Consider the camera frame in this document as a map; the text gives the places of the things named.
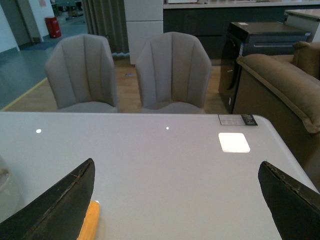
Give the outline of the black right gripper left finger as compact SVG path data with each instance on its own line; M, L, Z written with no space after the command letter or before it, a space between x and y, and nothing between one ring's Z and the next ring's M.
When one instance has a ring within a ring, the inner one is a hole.
M95 182L89 158L0 224L2 240L75 240L78 238Z

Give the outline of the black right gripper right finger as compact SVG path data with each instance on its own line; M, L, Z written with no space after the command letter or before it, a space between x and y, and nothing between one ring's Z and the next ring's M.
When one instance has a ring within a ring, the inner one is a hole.
M259 166L258 181L283 240L320 238L319 193L267 161Z

